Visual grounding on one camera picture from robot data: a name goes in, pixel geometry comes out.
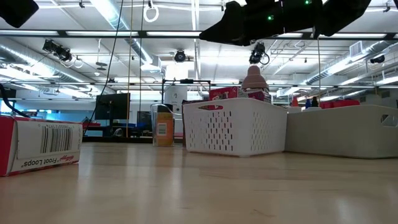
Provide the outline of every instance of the table surface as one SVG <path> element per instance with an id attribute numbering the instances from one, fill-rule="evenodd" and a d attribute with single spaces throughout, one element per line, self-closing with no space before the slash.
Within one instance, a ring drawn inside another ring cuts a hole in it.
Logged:
<path id="1" fill-rule="evenodd" d="M 0 223 L 397 223 L 398 159 L 237 158 L 83 143 L 79 164 L 0 178 Z"/>

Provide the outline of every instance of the monitor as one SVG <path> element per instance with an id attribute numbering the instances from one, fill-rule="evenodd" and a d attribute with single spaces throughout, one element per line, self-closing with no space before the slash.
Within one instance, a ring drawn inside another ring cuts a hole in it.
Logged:
<path id="1" fill-rule="evenodd" d="M 130 93 L 97 96 L 95 119 L 129 119 Z"/>

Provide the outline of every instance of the cable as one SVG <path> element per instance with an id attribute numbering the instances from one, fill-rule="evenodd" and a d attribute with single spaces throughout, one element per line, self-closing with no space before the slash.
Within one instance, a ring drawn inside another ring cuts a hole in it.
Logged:
<path id="1" fill-rule="evenodd" d="M 264 56 L 266 56 L 266 57 L 268 58 L 267 63 L 262 63 L 261 60 L 260 60 L 260 63 L 261 63 L 262 65 L 268 65 L 269 62 L 271 61 L 271 59 L 269 58 L 268 54 L 266 54 L 266 53 L 264 54 Z"/>
<path id="2" fill-rule="evenodd" d="M 141 30 L 144 28 L 144 8 L 142 8 L 142 16 L 141 16 Z M 141 38 L 141 44 L 139 45 L 139 62 L 140 64 L 142 63 L 142 38 Z M 142 80 L 142 69 L 139 70 L 139 111 L 141 112 L 141 98 L 142 98 L 142 85 L 141 85 L 141 80 Z M 141 123 L 141 116 L 138 116 L 138 124 Z"/>
<path id="3" fill-rule="evenodd" d="M 130 21 L 130 27 L 131 28 L 130 28 L 130 39 L 129 39 L 129 41 L 132 40 L 132 9 L 133 8 L 131 8 L 131 21 Z M 127 93 L 128 94 L 130 94 L 130 74 L 131 74 L 131 70 L 130 69 L 131 69 L 131 47 L 129 47 L 129 74 L 128 74 L 128 78 L 127 78 L 127 82 L 128 82 Z M 127 97 L 126 138 L 129 137 L 129 118 L 130 118 L 129 114 L 130 114 L 130 97 Z"/>
<path id="4" fill-rule="evenodd" d="M 25 117 L 25 118 L 30 118 L 30 116 L 27 116 L 26 114 L 20 112 L 19 110 L 15 109 L 15 107 L 13 107 L 13 106 L 10 104 L 10 101 L 8 100 L 8 97 L 7 97 L 6 89 L 4 88 L 4 86 L 3 86 L 2 84 L 0 84 L 0 92 L 1 92 L 1 95 L 2 95 L 2 100 L 4 101 L 4 103 L 5 103 L 13 112 L 15 112 L 15 113 L 17 113 L 17 114 L 19 114 L 19 115 L 21 115 L 21 116 L 23 116 L 23 117 Z"/>
<path id="5" fill-rule="evenodd" d="M 119 19 L 118 19 L 118 26 L 117 26 L 117 28 L 116 28 L 116 33 L 115 33 L 115 35 L 114 35 L 113 47 L 112 47 L 112 52 L 111 52 L 111 60 L 109 60 L 109 67 L 108 67 L 108 72 L 107 72 L 107 74 L 106 74 L 105 85 L 104 85 L 104 88 L 102 89 L 101 94 L 98 96 L 98 101 L 101 100 L 101 97 L 102 97 L 102 95 L 104 94 L 105 88 L 106 88 L 106 86 L 108 85 L 109 73 L 110 73 L 110 71 L 111 71 L 112 59 L 113 59 L 113 54 L 114 54 L 114 48 L 115 48 L 115 46 L 116 46 L 116 41 L 118 40 L 118 32 L 119 32 L 120 20 L 121 20 L 121 18 L 122 18 L 123 3 L 124 3 L 124 0 L 122 0 L 121 6 L 120 6 Z M 95 111 L 96 111 L 96 110 L 97 110 L 97 104 L 95 104 L 93 114 L 91 115 L 91 118 L 90 118 L 90 120 L 89 120 L 89 123 L 88 123 L 88 125 L 87 125 L 87 127 L 86 127 L 86 130 L 85 130 L 85 132 L 84 132 L 83 135 L 86 134 L 86 132 L 87 132 L 87 130 L 88 130 L 88 127 L 90 127 L 90 124 L 91 124 L 91 122 L 93 121 L 93 117 L 94 117 L 94 114 L 95 114 Z"/>

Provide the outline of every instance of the plastic container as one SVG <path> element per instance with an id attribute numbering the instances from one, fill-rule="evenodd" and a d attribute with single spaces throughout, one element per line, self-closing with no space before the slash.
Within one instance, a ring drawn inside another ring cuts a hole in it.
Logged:
<path id="1" fill-rule="evenodd" d="M 190 152 L 249 157 L 285 149 L 287 110 L 278 106 L 234 98 L 184 105 L 183 112 Z"/>
<path id="2" fill-rule="evenodd" d="M 398 157 L 398 110 L 346 106 L 288 115 L 286 151 L 357 158 Z"/>

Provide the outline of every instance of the ceiling pipe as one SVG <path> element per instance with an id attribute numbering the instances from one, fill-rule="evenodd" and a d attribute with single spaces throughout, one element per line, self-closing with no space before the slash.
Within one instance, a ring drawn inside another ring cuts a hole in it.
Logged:
<path id="1" fill-rule="evenodd" d="M 60 62 L 56 62 L 5 37 L 0 37 L 0 58 L 5 58 L 2 55 L 7 55 L 7 58 L 11 59 L 11 61 L 5 61 L 6 63 L 28 67 L 28 70 L 42 77 L 53 78 L 61 82 L 95 82 L 70 68 L 64 67 Z M 115 93 L 110 88 L 105 89 L 105 92 L 107 94 Z"/>
<path id="2" fill-rule="evenodd" d="M 362 60 L 367 60 L 384 55 L 389 52 L 390 47 L 396 45 L 397 43 L 398 43 L 397 41 L 386 41 L 386 40 L 382 40 L 374 44 L 368 42 L 368 44 L 363 47 L 364 50 L 362 51 L 361 56 L 351 58 L 350 53 L 347 52 L 344 55 L 327 63 L 323 67 L 321 73 L 319 73 L 319 71 L 316 70 L 311 74 L 309 74 L 308 76 L 310 78 L 304 80 L 300 85 L 312 85 L 313 83 L 320 81 L 320 79 L 341 72 L 342 70 L 347 69 Z M 300 89 L 299 87 L 292 87 L 284 90 L 278 90 L 277 96 L 291 95 L 292 93 L 298 91 L 299 89 Z"/>
<path id="3" fill-rule="evenodd" d="M 106 21 L 111 25 L 111 27 L 116 30 L 118 28 L 118 21 L 120 17 L 119 30 L 130 31 L 130 25 L 126 22 L 123 15 L 120 15 L 120 7 L 116 5 L 113 0 L 90 0 L 92 5 L 98 10 L 98 12 L 106 19 Z M 135 38 L 125 38 L 124 41 L 136 53 L 136 55 L 141 56 L 141 61 L 144 64 L 151 64 L 153 58 L 147 53 L 147 51 L 141 46 Z"/>

